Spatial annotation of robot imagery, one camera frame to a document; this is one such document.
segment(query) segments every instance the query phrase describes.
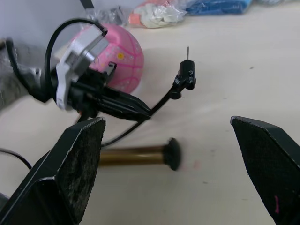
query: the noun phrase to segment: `pin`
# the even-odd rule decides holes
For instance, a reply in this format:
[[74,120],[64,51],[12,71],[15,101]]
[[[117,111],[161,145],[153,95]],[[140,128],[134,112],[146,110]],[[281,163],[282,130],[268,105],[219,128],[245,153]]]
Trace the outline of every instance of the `pin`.
[[189,55],[189,46],[187,47],[187,60],[188,60],[188,55]]

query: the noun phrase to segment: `cylindrical object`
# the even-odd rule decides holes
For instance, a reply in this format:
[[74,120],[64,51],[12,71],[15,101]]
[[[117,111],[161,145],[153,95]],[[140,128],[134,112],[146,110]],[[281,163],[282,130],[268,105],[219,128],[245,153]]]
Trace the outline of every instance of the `cylindrical object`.
[[180,165],[180,146],[175,138],[168,144],[140,148],[108,149],[100,155],[100,166],[166,164],[172,170]]

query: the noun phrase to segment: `pink ball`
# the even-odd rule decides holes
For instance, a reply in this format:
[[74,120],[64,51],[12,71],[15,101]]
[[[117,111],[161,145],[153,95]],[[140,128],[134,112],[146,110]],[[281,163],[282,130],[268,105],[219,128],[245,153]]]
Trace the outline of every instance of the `pink ball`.
[[130,93],[141,81],[144,67],[143,51],[135,37],[126,29],[114,24],[104,26],[108,29],[105,38],[109,45],[90,68],[101,72],[110,61],[117,63],[114,77],[108,86]]

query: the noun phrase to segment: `blue cloth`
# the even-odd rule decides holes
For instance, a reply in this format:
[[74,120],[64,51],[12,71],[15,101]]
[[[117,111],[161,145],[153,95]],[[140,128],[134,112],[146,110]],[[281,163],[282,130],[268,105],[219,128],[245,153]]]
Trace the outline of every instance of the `blue cloth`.
[[196,0],[186,11],[190,15],[243,14],[252,0]]

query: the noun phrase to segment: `pink mark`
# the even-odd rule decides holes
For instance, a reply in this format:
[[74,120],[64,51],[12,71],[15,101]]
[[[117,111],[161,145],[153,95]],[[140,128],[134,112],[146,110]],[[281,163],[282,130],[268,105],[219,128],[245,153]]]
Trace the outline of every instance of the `pink mark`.
[[275,197],[275,202],[276,202],[276,208],[275,208],[275,212],[277,214],[279,214],[279,198],[277,195],[274,196]]
[[194,161],[193,169],[195,169],[195,170],[200,169],[200,161],[199,160]]
[[180,170],[182,170],[182,171],[187,171],[188,168],[187,168],[187,166],[186,166],[185,164],[182,164],[182,165],[180,166]]

